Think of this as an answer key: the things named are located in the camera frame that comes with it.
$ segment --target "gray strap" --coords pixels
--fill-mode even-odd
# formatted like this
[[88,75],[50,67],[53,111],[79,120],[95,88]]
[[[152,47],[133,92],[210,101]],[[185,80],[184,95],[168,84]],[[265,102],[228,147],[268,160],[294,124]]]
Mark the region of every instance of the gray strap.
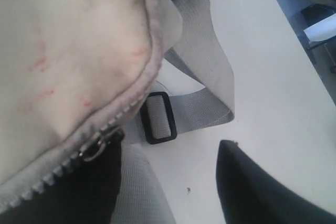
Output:
[[[209,0],[173,0],[183,17],[180,41],[166,53],[166,59],[206,88],[187,95],[170,97],[179,134],[230,122],[234,118],[234,76],[216,38]],[[146,101],[155,138],[170,134],[163,101]],[[135,120],[141,129],[140,117]],[[129,134],[135,129],[129,127]],[[144,139],[144,134],[136,137]]]

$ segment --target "metal zipper slider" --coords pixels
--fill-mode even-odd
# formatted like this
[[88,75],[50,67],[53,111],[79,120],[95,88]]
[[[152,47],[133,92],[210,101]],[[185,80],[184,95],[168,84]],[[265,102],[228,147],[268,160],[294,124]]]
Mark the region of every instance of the metal zipper slider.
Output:
[[95,133],[90,142],[83,145],[79,152],[79,157],[84,162],[92,162],[99,157],[110,144],[120,143],[125,137],[122,128],[112,127],[104,132]]

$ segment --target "black plastic buckle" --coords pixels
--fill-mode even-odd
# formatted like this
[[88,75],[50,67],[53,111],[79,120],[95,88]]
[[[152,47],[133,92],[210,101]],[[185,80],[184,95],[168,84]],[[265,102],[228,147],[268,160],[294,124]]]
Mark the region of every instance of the black plastic buckle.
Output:
[[171,141],[177,138],[177,129],[176,129],[174,113],[173,113],[172,105],[170,103],[169,95],[166,92],[154,92],[154,93],[150,93],[148,97],[157,97],[157,96],[161,96],[163,99],[171,135],[168,137],[163,137],[159,139],[153,136],[151,120],[150,120],[149,112],[148,112],[148,106],[147,106],[147,103],[145,102],[144,105],[140,109],[140,116],[141,116],[142,126],[145,132],[146,140],[150,144],[160,144],[160,143],[168,142],[168,141]]

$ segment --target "white surface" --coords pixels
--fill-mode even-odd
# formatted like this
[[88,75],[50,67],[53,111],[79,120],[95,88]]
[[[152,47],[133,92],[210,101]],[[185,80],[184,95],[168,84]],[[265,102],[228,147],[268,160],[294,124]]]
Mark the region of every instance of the white surface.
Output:
[[336,214],[336,107],[278,3],[211,1],[235,73],[236,118],[143,145],[177,223],[224,222],[215,181],[221,139],[239,142],[273,177]]
[[336,36],[336,14],[305,29],[310,41],[323,41]]

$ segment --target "strap adjuster buckle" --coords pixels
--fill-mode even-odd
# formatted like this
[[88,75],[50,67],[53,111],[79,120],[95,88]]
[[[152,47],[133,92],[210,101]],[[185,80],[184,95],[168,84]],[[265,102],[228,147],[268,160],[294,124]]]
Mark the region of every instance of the strap adjuster buckle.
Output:
[[140,116],[148,143],[160,144],[177,138],[174,113],[166,92],[150,93]]

